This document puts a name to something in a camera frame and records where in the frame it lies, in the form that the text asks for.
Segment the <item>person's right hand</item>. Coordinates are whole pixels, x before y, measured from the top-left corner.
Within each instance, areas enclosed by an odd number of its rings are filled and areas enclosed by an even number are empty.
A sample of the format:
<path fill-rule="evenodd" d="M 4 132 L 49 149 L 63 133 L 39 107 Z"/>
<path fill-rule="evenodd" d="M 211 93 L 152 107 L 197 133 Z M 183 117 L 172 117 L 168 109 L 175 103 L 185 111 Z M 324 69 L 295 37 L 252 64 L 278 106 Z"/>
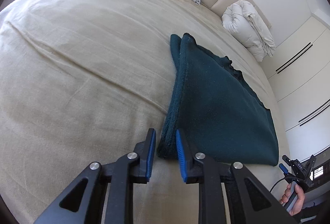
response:
<path fill-rule="evenodd" d="M 289 214 L 291 216 L 297 215 L 302 210 L 304 200 L 305 200 L 304 191 L 299 185 L 294 186 L 294 192 L 296 194 L 296 201 L 293 204 L 291 210 L 289 211 Z M 286 189 L 284 191 L 283 196 L 279 200 L 280 204 L 287 203 L 289 201 L 291 193 L 292 193 L 291 184 L 288 184 L 288 186 L 286 187 Z"/>

